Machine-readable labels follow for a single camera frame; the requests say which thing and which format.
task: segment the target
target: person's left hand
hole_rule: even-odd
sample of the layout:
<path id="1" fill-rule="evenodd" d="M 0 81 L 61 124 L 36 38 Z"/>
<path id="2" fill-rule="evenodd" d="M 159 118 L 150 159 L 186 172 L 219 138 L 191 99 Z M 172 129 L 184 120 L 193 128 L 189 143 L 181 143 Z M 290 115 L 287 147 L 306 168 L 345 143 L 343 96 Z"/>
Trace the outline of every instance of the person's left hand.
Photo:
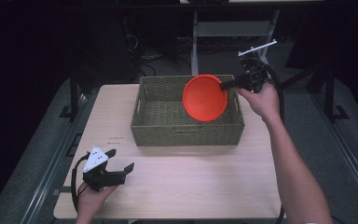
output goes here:
<path id="1" fill-rule="evenodd" d="M 77 219 L 76 223 L 91 223 L 94 216 L 103 206 L 103 203 L 109 195 L 117 189 L 118 186 L 111 186 L 101 189 L 99 192 L 88 187 L 83 182 L 77 190 Z"/>

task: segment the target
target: tabletop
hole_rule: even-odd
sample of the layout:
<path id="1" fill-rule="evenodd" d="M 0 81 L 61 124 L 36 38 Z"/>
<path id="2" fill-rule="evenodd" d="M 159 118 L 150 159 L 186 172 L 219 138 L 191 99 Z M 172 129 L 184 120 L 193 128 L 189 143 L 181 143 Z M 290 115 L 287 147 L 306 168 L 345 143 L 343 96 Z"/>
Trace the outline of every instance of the tabletop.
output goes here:
<path id="1" fill-rule="evenodd" d="M 117 150 L 107 171 L 135 163 L 125 185 L 113 192 L 96 217 L 242 219 L 279 215 L 281 201 L 269 133 L 244 98 L 240 97 L 240 104 L 245 128 L 237 146 L 137 147 L 131 117 L 138 88 L 138 84 L 101 87 L 69 170 L 94 146 L 104 152 Z M 84 164 L 77 169 L 77 186 Z M 70 183 L 68 172 L 63 186 Z M 61 192 L 54 216 L 76 218 L 70 192 Z"/>

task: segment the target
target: wicker basket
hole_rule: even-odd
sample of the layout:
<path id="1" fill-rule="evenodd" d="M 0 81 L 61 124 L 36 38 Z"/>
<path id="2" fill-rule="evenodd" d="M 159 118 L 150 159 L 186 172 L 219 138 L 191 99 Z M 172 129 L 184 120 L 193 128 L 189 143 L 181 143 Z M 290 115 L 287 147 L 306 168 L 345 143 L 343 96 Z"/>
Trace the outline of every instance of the wicker basket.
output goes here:
<path id="1" fill-rule="evenodd" d="M 233 76 L 217 76 L 222 81 Z M 235 146 L 244 122 L 238 95 L 229 90 L 226 111 L 216 120 L 200 122 L 185 111 L 182 94 L 192 77 L 142 77 L 131 131 L 138 147 Z"/>

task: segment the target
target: finger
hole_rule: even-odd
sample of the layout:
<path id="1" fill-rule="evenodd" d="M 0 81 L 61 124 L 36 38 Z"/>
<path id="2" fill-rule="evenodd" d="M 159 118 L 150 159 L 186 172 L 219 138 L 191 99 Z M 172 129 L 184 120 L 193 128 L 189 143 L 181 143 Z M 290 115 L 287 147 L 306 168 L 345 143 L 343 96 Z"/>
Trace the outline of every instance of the finger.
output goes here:
<path id="1" fill-rule="evenodd" d="M 103 194 L 105 197 L 108 197 L 115 189 L 117 189 L 118 186 L 110 186 L 101 191 L 101 194 Z"/>
<path id="2" fill-rule="evenodd" d="M 252 95 L 253 95 L 252 92 L 247 91 L 247 90 L 244 89 L 244 88 L 236 88 L 235 91 L 236 91 L 239 95 L 243 96 L 246 100 L 248 100 L 249 98 L 251 98 Z"/>
<path id="3" fill-rule="evenodd" d="M 79 188 L 82 188 L 82 189 L 83 189 L 83 188 L 86 187 L 86 186 L 87 186 L 87 183 L 86 183 L 86 182 L 83 182 L 83 183 L 80 184 Z"/>
<path id="4" fill-rule="evenodd" d="M 265 83 L 263 83 L 263 88 L 262 89 L 271 88 L 271 87 L 275 88 L 274 84 L 269 83 L 269 82 L 265 82 Z"/>

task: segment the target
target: dark background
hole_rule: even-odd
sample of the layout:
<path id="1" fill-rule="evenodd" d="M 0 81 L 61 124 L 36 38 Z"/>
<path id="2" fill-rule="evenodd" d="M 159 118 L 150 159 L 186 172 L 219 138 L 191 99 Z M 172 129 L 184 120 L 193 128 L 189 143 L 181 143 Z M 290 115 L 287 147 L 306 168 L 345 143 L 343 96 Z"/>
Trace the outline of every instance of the dark background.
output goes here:
<path id="1" fill-rule="evenodd" d="M 136 78 L 125 15 L 68 13 L 51 2 L 0 1 L 0 192 L 71 73 L 76 72 L 82 91 Z M 175 38 L 191 34 L 191 15 L 137 13 L 131 29 L 140 41 L 174 58 Z M 306 69 L 327 55 L 358 102 L 358 3 L 345 10 L 282 10 L 275 37 L 283 41 L 287 36 L 296 40 L 289 67 Z"/>

